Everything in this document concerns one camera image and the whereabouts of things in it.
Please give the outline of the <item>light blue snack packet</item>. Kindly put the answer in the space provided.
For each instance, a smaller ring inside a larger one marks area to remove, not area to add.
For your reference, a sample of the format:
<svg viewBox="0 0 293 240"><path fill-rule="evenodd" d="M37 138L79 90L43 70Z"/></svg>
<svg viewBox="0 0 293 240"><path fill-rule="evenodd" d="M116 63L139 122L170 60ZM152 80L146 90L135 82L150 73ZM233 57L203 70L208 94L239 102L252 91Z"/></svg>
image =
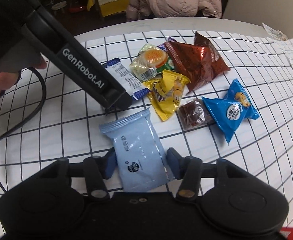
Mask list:
<svg viewBox="0 0 293 240"><path fill-rule="evenodd" d="M112 140L125 192L147 192L175 179L148 109L99 129Z"/></svg>

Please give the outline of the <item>dark brown clear packet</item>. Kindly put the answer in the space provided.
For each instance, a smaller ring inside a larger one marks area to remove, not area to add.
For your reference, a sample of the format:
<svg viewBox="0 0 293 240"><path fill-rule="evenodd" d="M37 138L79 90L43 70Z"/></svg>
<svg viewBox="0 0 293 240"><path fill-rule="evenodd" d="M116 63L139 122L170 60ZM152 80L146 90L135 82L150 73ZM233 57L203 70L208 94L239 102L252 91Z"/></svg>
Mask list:
<svg viewBox="0 0 293 240"><path fill-rule="evenodd" d="M202 99L195 99L181 105L177 110L177 114L184 131L210 125L215 122Z"/></svg>

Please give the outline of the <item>blue cookie packet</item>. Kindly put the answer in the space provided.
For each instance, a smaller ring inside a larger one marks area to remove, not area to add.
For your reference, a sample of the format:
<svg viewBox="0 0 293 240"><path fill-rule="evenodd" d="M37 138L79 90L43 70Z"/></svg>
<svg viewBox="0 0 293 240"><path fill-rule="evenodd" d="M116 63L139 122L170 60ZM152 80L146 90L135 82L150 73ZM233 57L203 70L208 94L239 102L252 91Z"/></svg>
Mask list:
<svg viewBox="0 0 293 240"><path fill-rule="evenodd" d="M244 119L257 120L260 115L238 79L234 79L223 98L202 98L208 112L230 143Z"/></svg>

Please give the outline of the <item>yellow candy packet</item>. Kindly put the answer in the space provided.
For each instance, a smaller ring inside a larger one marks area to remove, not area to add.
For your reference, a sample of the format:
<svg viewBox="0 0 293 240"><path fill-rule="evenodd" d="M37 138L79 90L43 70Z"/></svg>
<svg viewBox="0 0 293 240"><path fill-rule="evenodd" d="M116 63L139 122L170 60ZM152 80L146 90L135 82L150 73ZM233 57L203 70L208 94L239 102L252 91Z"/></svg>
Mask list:
<svg viewBox="0 0 293 240"><path fill-rule="evenodd" d="M188 77L170 70L164 70L159 78L143 82L150 89L147 97L162 121L168 120L178 109L184 88L189 83Z"/></svg>

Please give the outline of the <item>white checkered tablecloth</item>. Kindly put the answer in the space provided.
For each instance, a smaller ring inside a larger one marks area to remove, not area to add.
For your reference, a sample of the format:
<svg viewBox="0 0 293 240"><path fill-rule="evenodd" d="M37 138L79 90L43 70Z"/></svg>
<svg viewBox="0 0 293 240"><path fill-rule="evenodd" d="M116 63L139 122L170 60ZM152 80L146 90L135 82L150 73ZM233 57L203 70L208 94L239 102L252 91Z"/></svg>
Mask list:
<svg viewBox="0 0 293 240"><path fill-rule="evenodd" d="M191 48L194 30L86 38L84 48L111 68L134 96L126 111L103 107L52 62L22 72L0 98L0 198L65 157L104 155L107 122L148 109L164 148L213 163L225 158L280 191L293 227L293 39L276 41L202 31L209 48L191 49L190 73L177 74L164 43ZM5 231L0 222L0 238Z"/></svg>

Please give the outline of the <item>white blue snack packet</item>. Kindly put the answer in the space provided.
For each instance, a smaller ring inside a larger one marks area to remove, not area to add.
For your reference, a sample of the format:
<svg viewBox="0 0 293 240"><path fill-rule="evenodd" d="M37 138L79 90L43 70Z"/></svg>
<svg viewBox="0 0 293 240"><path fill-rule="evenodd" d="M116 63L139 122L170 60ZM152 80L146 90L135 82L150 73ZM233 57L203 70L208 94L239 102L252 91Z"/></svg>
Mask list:
<svg viewBox="0 0 293 240"><path fill-rule="evenodd" d="M136 101L144 98L150 89L145 87L125 66L119 58L103 64L103 67L125 88L127 93Z"/></svg>

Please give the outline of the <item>brown foil snack bag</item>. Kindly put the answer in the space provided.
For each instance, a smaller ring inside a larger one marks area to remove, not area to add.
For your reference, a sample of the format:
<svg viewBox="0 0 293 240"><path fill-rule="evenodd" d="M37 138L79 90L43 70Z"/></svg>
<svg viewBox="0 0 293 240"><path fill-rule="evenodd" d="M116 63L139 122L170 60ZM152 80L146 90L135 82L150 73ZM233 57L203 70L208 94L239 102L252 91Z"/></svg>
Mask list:
<svg viewBox="0 0 293 240"><path fill-rule="evenodd" d="M198 32L195 33L193 44L166 41L164 46L176 71L190 79L187 84L190 92L230 71L211 41Z"/></svg>

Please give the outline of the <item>orange jelly snack packet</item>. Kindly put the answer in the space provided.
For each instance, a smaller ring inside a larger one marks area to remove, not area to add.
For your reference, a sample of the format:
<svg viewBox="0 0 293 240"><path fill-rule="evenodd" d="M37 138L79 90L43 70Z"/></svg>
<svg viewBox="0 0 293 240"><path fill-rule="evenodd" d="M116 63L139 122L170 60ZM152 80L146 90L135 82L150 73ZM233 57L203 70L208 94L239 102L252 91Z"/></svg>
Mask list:
<svg viewBox="0 0 293 240"><path fill-rule="evenodd" d="M167 52L152 44L145 44L136 58L130 63L131 72L142 82L146 82L164 70L175 70L174 64Z"/></svg>

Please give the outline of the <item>pink puffer jacket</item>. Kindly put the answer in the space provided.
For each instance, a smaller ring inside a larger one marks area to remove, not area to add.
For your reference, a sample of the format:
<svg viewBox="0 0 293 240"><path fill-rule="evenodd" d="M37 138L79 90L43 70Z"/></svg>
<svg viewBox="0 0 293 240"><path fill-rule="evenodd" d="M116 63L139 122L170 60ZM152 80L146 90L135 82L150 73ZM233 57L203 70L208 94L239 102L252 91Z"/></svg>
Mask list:
<svg viewBox="0 0 293 240"><path fill-rule="evenodd" d="M150 16L194 17L202 12L204 17L221 18L221 0L130 0L126 10L127 21L143 20Z"/></svg>

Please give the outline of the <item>white paper tag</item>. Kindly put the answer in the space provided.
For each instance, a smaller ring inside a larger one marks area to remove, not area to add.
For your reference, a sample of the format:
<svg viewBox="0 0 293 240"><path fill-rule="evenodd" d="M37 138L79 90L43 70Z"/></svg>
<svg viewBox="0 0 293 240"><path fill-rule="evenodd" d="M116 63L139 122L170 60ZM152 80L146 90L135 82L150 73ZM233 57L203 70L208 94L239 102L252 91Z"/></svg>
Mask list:
<svg viewBox="0 0 293 240"><path fill-rule="evenodd" d="M264 30L266 31L266 33L268 33L268 35L270 37L272 37L276 40L279 40L279 41L287 41L288 40L288 37L284 33L282 33L281 31L275 30L264 23L262 23L262 26L263 26Z"/></svg>

